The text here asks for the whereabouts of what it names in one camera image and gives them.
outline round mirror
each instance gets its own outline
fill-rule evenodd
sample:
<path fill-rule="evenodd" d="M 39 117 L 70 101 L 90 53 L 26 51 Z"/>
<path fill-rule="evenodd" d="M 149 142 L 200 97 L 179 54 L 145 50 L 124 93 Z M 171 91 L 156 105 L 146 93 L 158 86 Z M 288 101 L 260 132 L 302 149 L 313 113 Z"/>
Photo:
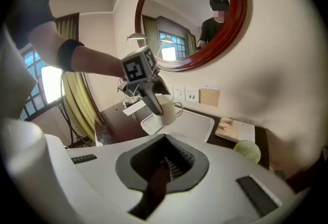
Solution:
<path fill-rule="evenodd" d="M 139 0 L 136 32 L 145 34 L 161 69 L 189 70 L 232 42 L 243 23 L 245 5 L 246 0 Z"/>

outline black cap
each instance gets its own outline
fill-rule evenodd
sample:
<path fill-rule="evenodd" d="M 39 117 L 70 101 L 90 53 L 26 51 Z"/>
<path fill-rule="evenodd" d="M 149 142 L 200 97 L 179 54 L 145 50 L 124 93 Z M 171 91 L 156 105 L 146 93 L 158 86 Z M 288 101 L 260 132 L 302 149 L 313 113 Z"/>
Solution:
<path fill-rule="evenodd" d="M 228 0 L 210 0 L 210 6 L 213 11 L 229 11 Z"/>

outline red wooden mirror frame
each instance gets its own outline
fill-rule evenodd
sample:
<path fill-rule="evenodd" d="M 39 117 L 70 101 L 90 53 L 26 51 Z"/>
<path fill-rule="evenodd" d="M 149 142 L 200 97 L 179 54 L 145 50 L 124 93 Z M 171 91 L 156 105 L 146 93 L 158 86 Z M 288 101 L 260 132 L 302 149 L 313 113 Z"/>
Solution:
<path fill-rule="evenodd" d="M 135 31 L 141 33 L 141 12 L 145 0 L 139 0 L 135 13 Z M 202 50 L 191 56 L 177 60 L 166 61 L 156 57 L 158 66 L 165 71 L 186 71 L 200 67 L 222 53 L 238 35 L 247 11 L 247 0 L 230 0 L 230 16 L 216 36 Z M 145 45 L 139 40 L 140 47 Z"/>

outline black wristband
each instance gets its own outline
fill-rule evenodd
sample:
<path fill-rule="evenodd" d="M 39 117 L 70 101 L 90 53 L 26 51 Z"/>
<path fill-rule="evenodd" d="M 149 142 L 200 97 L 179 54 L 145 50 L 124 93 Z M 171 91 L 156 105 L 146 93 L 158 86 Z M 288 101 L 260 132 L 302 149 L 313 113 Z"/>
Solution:
<path fill-rule="evenodd" d="M 79 41 L 69 39 L 60 46 L 57 52 L 57 63 L 64 71 L 74 72 L 72 69 L 72 55 L 76 47 L 84 46 Z"/>

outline book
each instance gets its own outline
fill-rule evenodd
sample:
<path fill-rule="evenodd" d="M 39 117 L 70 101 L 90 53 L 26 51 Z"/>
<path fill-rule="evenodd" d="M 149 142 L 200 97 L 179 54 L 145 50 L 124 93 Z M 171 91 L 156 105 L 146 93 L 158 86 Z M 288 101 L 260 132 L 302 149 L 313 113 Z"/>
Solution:
<path fill-rule="evenodd" d="M 255 143 L 255 126 L 222 117 L 215 131 L 215 135 L 234 142 L 249 140 Z"/>

